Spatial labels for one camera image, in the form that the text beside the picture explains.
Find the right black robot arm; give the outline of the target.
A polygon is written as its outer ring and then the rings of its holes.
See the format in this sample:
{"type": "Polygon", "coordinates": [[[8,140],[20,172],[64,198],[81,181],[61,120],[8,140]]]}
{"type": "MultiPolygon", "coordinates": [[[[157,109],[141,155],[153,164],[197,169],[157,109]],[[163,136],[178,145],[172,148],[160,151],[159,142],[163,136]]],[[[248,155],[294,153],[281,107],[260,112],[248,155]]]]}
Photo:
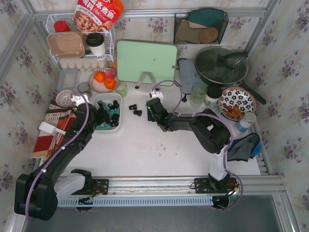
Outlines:
{"type": "Polygon", "coordinates": [[[233,143],[233,132],[228,124],[212,110],[202,113],[169,113],[162,105],[163,94],[151,91],[146,102],[149,121],[156,122],[164,132],[192,131],[201,146],[211,154],[209,176],[222,181],[228,175],[227,150],[233,143]]]}

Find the blue grey cloth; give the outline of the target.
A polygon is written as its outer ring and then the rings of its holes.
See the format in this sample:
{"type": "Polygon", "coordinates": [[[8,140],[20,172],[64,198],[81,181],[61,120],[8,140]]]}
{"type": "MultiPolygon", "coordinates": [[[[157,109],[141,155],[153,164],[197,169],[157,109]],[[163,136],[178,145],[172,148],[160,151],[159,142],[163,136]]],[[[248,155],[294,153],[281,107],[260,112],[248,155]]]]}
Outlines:
{"type": "Polygon", "coordinates": [[[257,133],[233,141],[227,152],[227,161],[245,161],[259,155],[262,150],[261,140],[257,133]]]}

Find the teal coffee capsule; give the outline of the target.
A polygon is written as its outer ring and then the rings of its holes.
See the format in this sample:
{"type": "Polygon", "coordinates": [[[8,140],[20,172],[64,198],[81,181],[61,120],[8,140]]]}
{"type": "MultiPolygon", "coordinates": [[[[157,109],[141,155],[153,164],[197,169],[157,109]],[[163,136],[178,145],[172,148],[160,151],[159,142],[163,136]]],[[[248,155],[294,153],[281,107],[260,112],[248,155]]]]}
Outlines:
{"type": "Polygon", "coordinates": [[[110,111],[109,111],[109,113],[110,113],[110,116],[113,116],[113,115],[120,115],[120,108],[117,108],[117,109],[111,109],[110,111]]]}
{"type": "Polygon", "coordinates": [[[112,129],[112,126],[111,125],[109,125],[109,124],[103,124],[103,125],[98,125],[98,126],[96,126],[96,130],[97,131],[106,131],[106,130],[111,130],[112,129]]]}

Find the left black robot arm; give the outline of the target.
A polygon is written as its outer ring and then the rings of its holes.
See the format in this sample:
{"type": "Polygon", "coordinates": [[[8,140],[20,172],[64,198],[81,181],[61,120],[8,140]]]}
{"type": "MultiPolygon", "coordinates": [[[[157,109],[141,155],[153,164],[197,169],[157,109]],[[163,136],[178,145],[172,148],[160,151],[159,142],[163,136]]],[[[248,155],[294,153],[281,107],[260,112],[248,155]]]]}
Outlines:
{"type": "Polygon", "coordinates": [[[74,169],[65,179],[58,180],[67,165],[92,139],[103,113],[97,110],[86,94],[72,95],[76,103],[76,119],[65,133],[60,146],[36,170],[21,174],[15,185],[14,212],[26,218],[47,221],[58,203],[73,193],[91,194],[93,179],[90,171],[74,169]]]}

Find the white storage basket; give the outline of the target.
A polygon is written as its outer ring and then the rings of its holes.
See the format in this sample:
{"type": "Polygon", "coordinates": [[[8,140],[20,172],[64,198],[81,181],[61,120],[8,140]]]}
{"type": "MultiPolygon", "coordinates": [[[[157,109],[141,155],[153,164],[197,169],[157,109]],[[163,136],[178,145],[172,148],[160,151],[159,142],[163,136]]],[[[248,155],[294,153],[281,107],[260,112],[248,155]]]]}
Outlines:
{"type": "Polygon", "coordinates": [[[120,130],[121,121],[122,121],[122,115],[121,115],[121,113],[122,113],[122,109],[121,109],[121,107],[122,107],[122,97],[121,97],[120,94],[113,93],[113,92],[110,92],[110,93],[100,93],[100,94],[98,94],[97,96],[94,97],[94,99],[93,99],[94,106],[97,108],[98,107],[98,103],[103,103],[104,107],[108,111],[108,113],[110,111],[110,109],[108,107],[108,104],[112,104],[113,105],[113,101],[114,100],[117,100],[118,103],[120,104],[120,106],[119,106],[119,108],[120,108],[119,122],[118,123],[113,123],[112,122],[112,117],[111,117],[111,122],[108,123],[108,124],[112,126],[112,129],[111,130],[103,130],[103,131],[102,130],[96,130],[97,133],[116,133],[118,130],[120,130]]]}

